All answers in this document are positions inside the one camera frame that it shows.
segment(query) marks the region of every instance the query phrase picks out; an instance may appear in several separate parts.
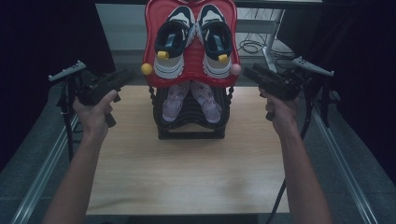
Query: yellow ball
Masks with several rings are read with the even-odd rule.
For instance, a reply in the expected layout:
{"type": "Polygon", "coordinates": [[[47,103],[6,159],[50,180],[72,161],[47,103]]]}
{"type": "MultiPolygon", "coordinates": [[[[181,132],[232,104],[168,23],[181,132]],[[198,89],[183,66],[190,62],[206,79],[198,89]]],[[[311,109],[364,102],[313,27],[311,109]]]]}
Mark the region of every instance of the yellow ball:
{"type": "Polygon", "coordinates": [[[149,63],[143,63],[140,69],[142,70],[142,73],[146,76],[152,73],[152,66],[149,63]]]}

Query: hand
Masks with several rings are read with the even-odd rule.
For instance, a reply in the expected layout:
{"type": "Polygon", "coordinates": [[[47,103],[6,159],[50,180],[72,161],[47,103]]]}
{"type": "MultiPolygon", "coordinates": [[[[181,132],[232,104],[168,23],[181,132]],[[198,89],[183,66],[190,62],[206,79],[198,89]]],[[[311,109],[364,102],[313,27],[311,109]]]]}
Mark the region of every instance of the hand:
{"type": "Polygon", "coordinates": [[[76,97],[73,108],[83,126],[83,133],[86,137],[95,137],[100,141],[105,139],[108,131],[105,114],[113,110],[110,103],[116,96],[116,91],[110,91],[102,98],[99,104],[95,106],[83,105],[76,97]]]}
{"type": "Polygon", "coordinates": [[[265,106],[265,109],[268,112],[275,114],[272,122],[278,134],[283,133],[285,129],[287,130],[290,127],[297,127],[297,98],[292,101],[282,101],[276,98],[274,95],[267,93],[263,89],[259,88],[259,91],[262,96],[267,98],[267,105],[265,106]]]}

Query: white sneaker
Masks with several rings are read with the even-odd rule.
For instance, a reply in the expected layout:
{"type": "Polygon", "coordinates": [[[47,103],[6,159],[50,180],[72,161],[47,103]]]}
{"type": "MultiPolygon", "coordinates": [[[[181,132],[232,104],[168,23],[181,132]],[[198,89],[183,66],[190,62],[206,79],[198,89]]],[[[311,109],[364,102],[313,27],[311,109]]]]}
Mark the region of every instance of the white sneaker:
{"type": "Polygon", "coordinates": [[[221,118],[221,106],[216,103],[212,89],[204,83],[192,81],[191,93],[195,100],[201,105],[207,122],[219,122],[221,118]]]}
{"type": "Polygon", "coordinates": [[[173,85],[169,88],[168,97],[163,102],[163,119],[165,121],[172,122],[177,118],[189,90],[189,81],[173,85]]]}
{"type": "Polygon", "coordinates": [[[205,47],[205,73],[210,77],[226,78],[230,75],[233,40],[223,14],[212,4],[204,5],[198,15],[196,29],[205,47]]]}
{"type": "Polygon", "coordinates": [[[183,71],[183,51],[195,36],[195,18],[189,7],[177,7],[160,27],[155,39],[157,76],[175,78],[183,71]]]}

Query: metal rail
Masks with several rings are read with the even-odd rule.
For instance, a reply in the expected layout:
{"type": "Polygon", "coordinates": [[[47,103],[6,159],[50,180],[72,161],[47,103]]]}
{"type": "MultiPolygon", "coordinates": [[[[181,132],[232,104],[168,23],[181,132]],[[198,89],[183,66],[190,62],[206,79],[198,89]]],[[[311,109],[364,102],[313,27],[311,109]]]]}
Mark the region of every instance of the metal rail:
{"type": "MultiPolygon", "coordinates": [[[[71,126],[72,129],[76,127],[78,122],[78,117],[75,115],[72,118],[71,126]]],[[[52,172],[58,163],[59,158],[62,155],[62,151],[67,144],[67,132],[64,127],[52,149],[50,150],[47,158],[44,160],[43,165],[35,176],[35,180],[27,191],[20,207],[15,213],[14,218],[12,218],[12,224],[22,224],[29,221],[30,216],[35,210],[35,206],[47,186],[47,183],[52,175],[52,172]]]]}
{"type": "Polygon", "coordinates": [[[332,135],[332,131],[330,130],[330,128],[326,127],[323,124],[319,115],[319,109],[316,106],[314,106],[313,115],[318,124],[320,132],[322,133],[326,143],[328,144],[328,147],[330,149],[330,152],[332,153],[334,161],[338,169],[340,170],[342,177],[344,178],[349,193],[351,194],[353,200],[355,201],[356,206],[358,207],[359,212],[361,213],[361,217],[363,218],[364,223],[366,224],[378,223],[375,218],[374,211],[370,203],[368,202],[363,190],[361,189],[361,186],[358,184],[358,182],[355,179],[355,176],[350,170],[340,147],[338,146],[334,136],[332,135]]]}

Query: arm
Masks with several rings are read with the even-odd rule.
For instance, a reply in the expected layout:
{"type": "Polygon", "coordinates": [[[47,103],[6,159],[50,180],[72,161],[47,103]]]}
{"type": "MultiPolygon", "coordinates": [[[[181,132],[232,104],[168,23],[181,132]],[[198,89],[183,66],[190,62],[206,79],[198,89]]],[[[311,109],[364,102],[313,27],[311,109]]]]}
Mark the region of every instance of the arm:
{"type": "Polygon", "coordinates": [[[83,223],[91,197],[92,182],[99,152],[107,135],[105,114],[117,92],[109,92],[98,105],[82,105],[78,98],[73,107],[83,126],[83,136],[61,185],[49,205],[43,223],[83,223]]]}
{"type": "Polygon", "coordinates": [[[275,113],[286,186],[293,223],[332,223],[329,205],[318,182],[298,131],[297,99],[284,102],[260,89],[267,98],[266,110],[275,113]]]}

